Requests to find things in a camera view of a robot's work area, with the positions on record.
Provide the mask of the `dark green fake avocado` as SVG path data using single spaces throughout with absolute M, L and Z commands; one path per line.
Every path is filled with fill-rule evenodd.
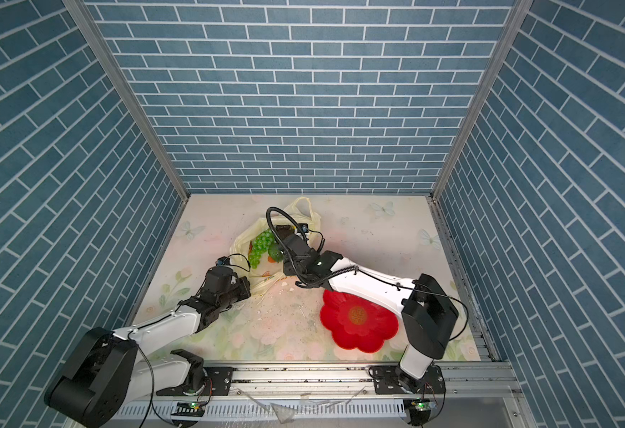
M 277 243 L 272 243 L 268 248 L 268 261 L 270 263 L 281 263 L 285 258 L 285 253 Z

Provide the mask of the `yellowish printed plastic bag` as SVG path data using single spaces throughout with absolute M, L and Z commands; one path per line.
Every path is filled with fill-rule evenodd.
M 283 211 L 297 223 L 307 224 L 311 229 L 321 231 L 321 216 L 313 210 L 310 198 L 299 197 Z M 285 277 L 284 255 L 278 249 L 265 217 L 257 219 L 233 241 L 230 253 L 236 255 L 237 272 L 247 277 L 253 295 L 264 294 Z

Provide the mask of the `red flower shaped plate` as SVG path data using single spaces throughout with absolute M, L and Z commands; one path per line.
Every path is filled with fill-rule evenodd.
M 396 315 L 375 303 L 331 291 L 323 292 L 322 299 L 319 319 L 341 349 L 376 353 L 398 333 Z

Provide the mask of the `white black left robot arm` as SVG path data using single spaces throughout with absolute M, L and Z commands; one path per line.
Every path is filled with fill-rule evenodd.
M 153 363 L 150 355 L 201 332 L 250 296 L 246 277 L 229 267 L 212 267 L 199 291 L 175 310 L 140 325 L 89 330 L 46 387 L 44 403 L 83 426 L 100 427 L 122 406 L 158 390 L 180 387 L 201 392 L 203 358 L 176 349 Z

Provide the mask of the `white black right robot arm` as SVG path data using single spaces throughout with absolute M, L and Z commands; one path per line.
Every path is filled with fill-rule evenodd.
M 375 353 L 403 329 L 408 344 L 393 380 L 407 392 L 425 389 L 428 369 L 456 335 L 459 300 L 433 276 L 381 274 L 339 253 L 313 249 L 299 235 L 278 240 L 278 247 L 285 272 L 297 277 L 299 287 L 323 289 L 319 318 L 338 347 Z

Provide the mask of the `green fake grapes bunch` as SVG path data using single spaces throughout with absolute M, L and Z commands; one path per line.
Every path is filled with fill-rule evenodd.
M 262 257 L 269 256 L 269 248 L 275 243 L 275 238 L 271 230 L 266 230 L 251 240 L 248 260 L 252 269 L 257 269 L 262 261 Z

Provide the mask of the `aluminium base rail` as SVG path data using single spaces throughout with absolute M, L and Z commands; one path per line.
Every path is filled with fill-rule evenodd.
M 195 396 L 171 389 L 123 405 L 109 426 L 204 427 L 210 423 L 305 419 L 388 419 L 411 426 L 463 421 L 466 426 L 530 427 L 511 366 L 501 362 L 441 363 L 416 392 L 399 385 L 387 363 L 233 363 L 208 366 Z

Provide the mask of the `aluminium right corner post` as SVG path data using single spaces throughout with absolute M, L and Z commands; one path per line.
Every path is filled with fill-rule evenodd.
M 532 4 L 532 0 L 519 0 L 514 3 L 507 21 L 503 26 L 501 37 L 496 42 L 491 58 L 487 64 L 487 68 L 485 69 L 481 81 L 478 84 L 478 88 L 472 97 L 467 115 L 460 125 L 457 136 L 453 139 L 451 150 L 445 158 L 444 166 L 442 167 L 437 181 L 435 182 L 433 192 L 431 194 L 433 201 L 439 200 L 444 194 L 448 180 L 451 178 L 456 163 L 467 145 L 468 138 L 470 137 L 478 116 L 483 109 L 487 96 L 489 96 L 491 92 L 494 82 L 503 67 L 507 55 L 510 53 L 511 46 L 517 37 L 521 25 L 524 19 L 526 19 L 526 15 L 528 14 Z

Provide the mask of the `aluminium corner post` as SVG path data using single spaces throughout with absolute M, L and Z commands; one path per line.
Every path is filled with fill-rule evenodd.
M 89 9 L 85 3 L 80 0 L 64 0 L 63 3 L 85 41 L 89 44 L 89 47 L 103 68 L 106 76 L 114 86 L 121 101 L 123 101 L 127 107 L 130 116 L 143 134 L 148 146 L 155 154 L 158 162 L 160 162 L 162 169 L 173 184 L 178 197 L 182 203 L 187 203 L 190 197 L 187 187 L 172 164 L 171 158 L 163 147 L 144 109 L 137 100 L 130 83 L 128 83 L 127 78 L 117 63 L 110 47 L 107 45 Z
M 478 84 L 478 88 L 472 97 L 467 115 L 460 125 L 457 136 L 453 139 L 451 150 L 445 158 L 444 166 L 442 167 L 437 181 L 435 182 L 433 192 L 431 194 L 433 201 L 439 200 L 444 194 L 448 180 L 451 178 L 456 163 L 467 145 L 468 138 L 470 137 L 478 116 L 483 109 L 487 96 L 489 96 L 491 92 L 494 82 L 503 67 L 507 55 L 510 53 L 511 46 L 517 37 L 521 25 L 524 19 L 526 19 L 526 15 L 528 14 L 532 4 L 532 0 L 519 0 L 514 3 L 507 21 L 503 26 L 501 37 L 496 42 L 491 58 L 487 64 L 487 68 L 485 69 L 481 81 Z

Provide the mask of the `aluminium left corner post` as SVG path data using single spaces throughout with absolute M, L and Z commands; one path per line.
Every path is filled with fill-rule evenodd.
M 160 162 L 162 169 L 173 184 L 178 197 L 182 203 L 187 203 L 190 197 L 187 187 L 172 164 L 171 158 L 163 147 L 144 109 L 137 100 L 130 83 L 128 83 L 127 78 L 117 63 L 110 47 L 107 45 L 89 9 L 85 3 L 80 0 L 64 0 L 63 3 L 85 41 L 89 44 L 89 47 L 103 68 L 106 76 L 114 86 L 121 101 L 123 101 L 127 107 L 130 116 L 143 134 L 148 146 L 155 154 L 158 162 Z

